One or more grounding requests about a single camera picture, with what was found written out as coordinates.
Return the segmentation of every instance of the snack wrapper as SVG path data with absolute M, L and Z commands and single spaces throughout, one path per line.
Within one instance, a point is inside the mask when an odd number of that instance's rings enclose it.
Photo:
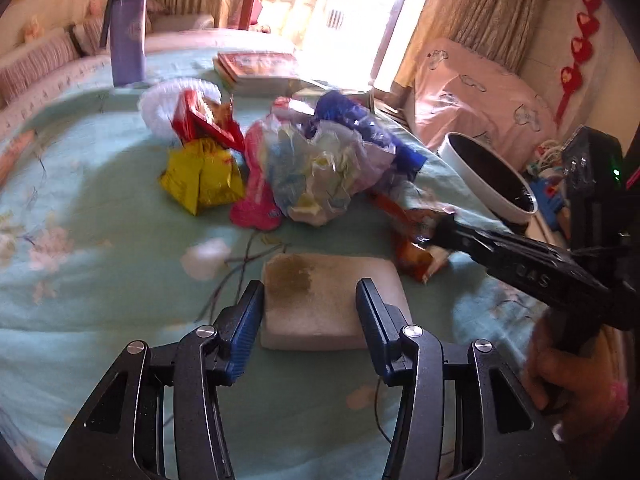
M 218 104 L 199 90 L 181 92 L 171 126 L 183 145 L 209 137 L 224 148 L 244 152 L 244 137 L 233 119 L 233 103 Z
M 196 139 L 172 150 L 160 185 L 192 215 L 199 208 L 233 203 L 244 184 L 233 155 L 212 139 Z
M 372 192 L 374 204 L 386 212 L 396 231 L 396 267 L 421 283 L 426 283 L 449 261 L 450 252 L 437 246 L 423 247 L 433 238 L 439 221 L 455 208 L 438 202 L 428 190 L 398 176 L 391 182 L 380 182 Z

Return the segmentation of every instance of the blue gripper pad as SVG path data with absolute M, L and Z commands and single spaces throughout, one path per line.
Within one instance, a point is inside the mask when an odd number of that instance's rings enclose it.
M 264 285 L 252 280 L 238 304 L 223 309 L 213 323 L 220 337 L 215 364 L 220 384 L 231 386 L 244 373 L 263 312 Z
M 356 285 L 356 310 L 376 373 L 387 386 L 402 384 L 413 369 L 411 359 L 402 354 L 400 331 L 407 325 L 402 312 L 382 301 L 370 278 Z

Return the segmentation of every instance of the plastic bag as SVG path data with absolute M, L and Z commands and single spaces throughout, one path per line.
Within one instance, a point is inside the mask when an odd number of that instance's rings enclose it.
M 201 91 L 206 98 L 218 104 L 222 102 L 218 87 L 202 79 L 172 79 L 153 86 L 142 94 L 138 109 L 146 126 L 156 136 L 165 140 L 177 140 L 171 122 L 180 94 L 187 89 Z
M 263 121 L 260 165 L 276 204 L 291 219 L 321 226 L 343 214 L 355 193 L 390 167 L 393 146 L 365 142 L 356 130 L 319 121 L 313 139 L 275 115 Z
M 375 116 L 364 106 L 355 103 L 337 90 L 323 95 L 316 104 L 316 120 L 334 121 L 335 123 L 356 130 L 362 139 L 382 148 L 396 149 L 395 166 L 399 173 L 414 181 L 427 157 L 407 146 L 394 134 L 386 131 Z M 315 134 L 312 125 L 305 131 L 307 138 Z
M 244 160 L 249 179 L 244 198 L 233 204 L 229 218 L 233 224 L 260 231 L 273 231 L 282 223 L 282 213 L 273 200 L 271 186 L 264 180 L 258 154 L 262 147 L 263 121 L 255 121 L 244 136 Z

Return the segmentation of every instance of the blue plastic bag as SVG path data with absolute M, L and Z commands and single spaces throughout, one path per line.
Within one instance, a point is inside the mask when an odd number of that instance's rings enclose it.
M 390 145 L 396 147 L 396 158 L 394 164 L 399 173 L 405 174 L 413 182 L 416 175 L 426 162 L 426 156 L 416 152 L 407 146 L 394 134 L 386 131 L 372 113 L 364 106 L 350 100 L 337 90 L 332 90 L 324 94 L 316 104 L 316 114 L 314 121 L 305 131 L 308 139 L 313 138 L 315 126 L 318 121 L 333 121 L 356 130 L 362 140 L 372 142 L 381 148 L 388 148 Z

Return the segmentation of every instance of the white sponge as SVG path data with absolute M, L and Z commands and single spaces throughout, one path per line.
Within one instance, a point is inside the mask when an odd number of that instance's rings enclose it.
M 279 254 L 264 266 L 260 342 L 274 350 L 365 349 L 356 311 L 356 284 L 371 278 L 380 297 L 411 323 L 394 264 L 380 258 Z

